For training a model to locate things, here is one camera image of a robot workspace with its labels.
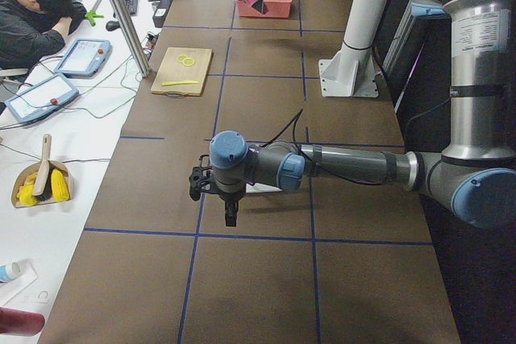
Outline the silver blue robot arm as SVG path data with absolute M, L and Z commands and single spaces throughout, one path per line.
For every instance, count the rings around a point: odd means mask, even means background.
M 484 229 L 515 219 L 515 0 L 409 0 L 417 19 L 449 19 L 440 86 L 429 102 L 402 91 L 401 154 L 284 141 L 249 143 L 235 131 L 210 140 L 189 178 L 189 194 L 219 196 L 237 222 L 251 184 L 298 189 L 306 176 L 353 184 L 400 184 L 456 218 Z

